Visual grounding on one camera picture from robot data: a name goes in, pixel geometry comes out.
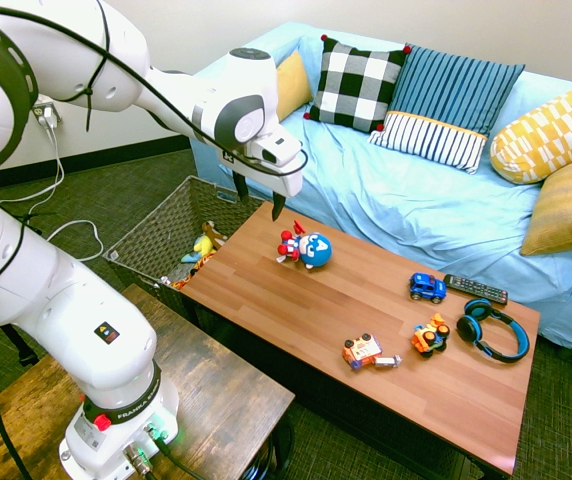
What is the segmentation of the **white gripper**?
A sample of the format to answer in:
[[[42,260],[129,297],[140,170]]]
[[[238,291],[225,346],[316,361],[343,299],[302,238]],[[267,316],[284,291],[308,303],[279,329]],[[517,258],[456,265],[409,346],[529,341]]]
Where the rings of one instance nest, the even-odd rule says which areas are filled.
[[[232,170],[232,178],[238,196],[246,202],[249,193],[247,181],[253,180],[274,194],[271,217],[276,221],[286,202],[285,197],[294,197],[303,186],[303,151],[294,148],[266,148],[251,142],[242,151],[221,151],[221,163]]]

